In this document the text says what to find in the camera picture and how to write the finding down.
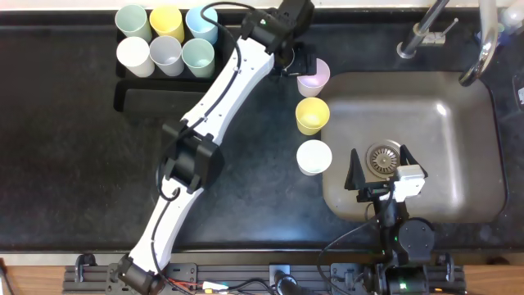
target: yellow cup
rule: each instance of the yellow cup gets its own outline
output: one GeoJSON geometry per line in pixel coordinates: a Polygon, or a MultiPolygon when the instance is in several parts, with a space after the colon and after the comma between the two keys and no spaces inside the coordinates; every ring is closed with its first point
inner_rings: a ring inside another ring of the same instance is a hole
{"type": "Polygon", "coordinates": [[[157,7],[149,16],[151,27],[159,36],[175,37],[180,43],[183,42],[182,13],[175,5],[157,7]]]}
{"type": "Polygon", "coordinates": [[[296,106],[295,116],[298,130],[313,135],[329,121],[329,107],[320,98],[304,98],[296,106]]]}

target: faucet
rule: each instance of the faucet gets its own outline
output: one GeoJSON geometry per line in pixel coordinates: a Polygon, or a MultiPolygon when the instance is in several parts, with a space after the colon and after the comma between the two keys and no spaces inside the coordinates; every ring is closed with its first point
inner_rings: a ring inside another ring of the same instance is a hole
{"type": "MultiPolygon", "coordinates": [[[[435,19],[444,10],[448,2],[449,0],[436,0],[420,23],[413,26],[406,40],[399,43],[396,48],[400,57],[412,58],[415,56],[417,47],[429,34],[430,26],[435,22],[435,19]]],[[[481,14],[481,52],[479,53],[477,61],[458,78],[458,82],[462,86],[471,85],[484,73],[484,70],[486,70],[490,64],[491,58],[495,53],[497,39],[499,37],[497,4],[495,0],[478,0],[478,4],[481,14]]],[[[443,37],[445,33],[449,31],[450,27],[440,36],[443,37]]]]}

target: stainless steel sink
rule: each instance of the stainless steel sink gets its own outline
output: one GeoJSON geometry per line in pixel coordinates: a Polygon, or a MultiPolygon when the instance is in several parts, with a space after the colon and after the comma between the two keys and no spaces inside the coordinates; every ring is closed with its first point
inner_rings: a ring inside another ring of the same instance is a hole
{"type": "Polygon", "coordinates": [[[322,140],[333,153],[323,195],[335,214],[364,219],[367,204],[344,190],[351,149],[370,182],[398,165],[398,144],[429,174],[422,194],[406,200],[411,216],[484,222],[499,214],[506,194],[490,92],[480,81],[461,86],[459,76],[373,72],[331,78],[321,94],[331,111],[322,140]]]}

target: blue cup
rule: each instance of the blue cup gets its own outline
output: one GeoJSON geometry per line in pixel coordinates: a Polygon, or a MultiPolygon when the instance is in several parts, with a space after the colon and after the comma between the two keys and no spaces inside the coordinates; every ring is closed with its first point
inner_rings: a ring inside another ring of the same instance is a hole
{"type": "MultiPolygon", "coordinates": [[[[219,28],[201,18],[200,13],[202,8],[204,7],[194,7],[187,12],[186,25],[191,30],[193,37],[204,39],[211,44],[215,44],[219,38],[219,28]]],[[[218,21],[219,19],[216,10],[211,7],[206,9],[204,15],[214,21],[218,21]]]]}

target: faucet spout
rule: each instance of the faucet spout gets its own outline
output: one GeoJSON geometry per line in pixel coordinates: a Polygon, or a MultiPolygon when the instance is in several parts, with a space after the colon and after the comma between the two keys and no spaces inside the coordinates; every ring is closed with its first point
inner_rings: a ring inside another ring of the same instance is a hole
{"type": "Polygon", "coordinates": [[[479,0],[478,4],[481,13],[481,52],[471,68],[460,75],[458,81],[462,86],[471,85],[484,73],[495,53],[497,39],[499,38],[499,22],[495,0],[479,0]]]}

